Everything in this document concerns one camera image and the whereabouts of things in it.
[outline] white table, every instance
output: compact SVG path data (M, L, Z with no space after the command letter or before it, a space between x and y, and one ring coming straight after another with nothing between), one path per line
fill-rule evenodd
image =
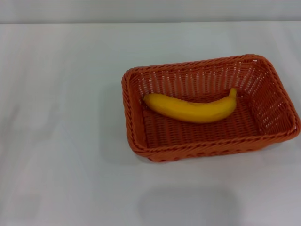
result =
M301 113L301 22L0 25L1 226L300 226L301 137L152 163L127 144L134 66L256 53Z

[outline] basket rim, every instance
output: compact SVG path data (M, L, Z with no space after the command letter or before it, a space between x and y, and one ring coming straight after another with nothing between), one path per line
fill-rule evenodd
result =
M136 134L134 133L135 124L134 121L134 114L131 111L131 100L130 100L130 94L131 89L129 89L129 82L135 72L142 72L142 70L149 70L153 68L161 68L166 66L172 66L175 67L175 70L177 67L183 67L183 65L191 65L195 64L196 66L200 66L202 63L206 62L206 65L208 63L211 63L210 65L214 65L216 60L224 60L223 64L226 64L228 62L233 62L233 60L236 61L243 61L245 58L254 58L254 60L262 60L267 67L267 70L269 71L269 74L275 76L271 76L271 79L275 83L277 89L280 92L281 97L284 99L285 103L289 106L288 113L291 118L292 126L289 130L285 132L275 133L275 134L269 134L269 135L257 135L257 136L245 136L245 137L237 137L233 139L217 139L215 141L200 141L200 142L193 142L193 143L186 143L186 144L180 144L180 145L163 145L158 146L154 148L148 148L147 146L143 146L137 142ZM301 121L300 118L294 108L294 105L292 104L292 101L290 100L286 90L284 89L284 86L275 70L273 65L269 60L267 60L265 57L257 55L257 54L245 54L245 55L239 55L239 56L229 56L229 57L221 57L221 58L215 58L215 59L209 59L209 60L201 60L201 61L191 61L191 62L184 62L184 63L173 63L173 64L162 64L162 65L150 65L150 66L139 66L139 67L133 67L126 71L122 78L122 88L123 88L123 96L127 97L127 100L123 98L124 102L124 108L125 108L125 114L129 116L129 118L126 117L126 125L127 125L127 138L129 141L129 144L131 148L136 153L158 153L161 151L169 151L169 150L176 150L176 149L184 149L184 148L191 148L191 147L207 147L207 146L216 146L216 145L225 145L225 144L239 144L241 142L248 142L248 143L255 143L255 142L263 142L265 141L268 144L272 143L279 143L283 142L289 139L292 139L296 137L301 128Z

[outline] banana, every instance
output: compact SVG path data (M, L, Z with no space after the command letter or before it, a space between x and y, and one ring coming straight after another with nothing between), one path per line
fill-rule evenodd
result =
M236 108L237 91L231 88L227 97L211 103L192 103L163 94L151 93L143 97L146 105L164 116L194 123L209 123L231 115Z

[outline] white wall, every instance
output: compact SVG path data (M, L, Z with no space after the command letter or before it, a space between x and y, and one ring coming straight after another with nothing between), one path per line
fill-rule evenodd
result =
M0 23L301 20L301 0L0 0Z

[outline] woven pattern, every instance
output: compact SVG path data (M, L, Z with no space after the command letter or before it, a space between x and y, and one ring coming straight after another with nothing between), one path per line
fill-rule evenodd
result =
M238 90L237 108L221 121L194 124L147 108L142 97L161 93L211 102ZM272 64L243 55L170 65L136 67L122 78L127 138L152 161L176 161L254 151L294 138L300 119Z

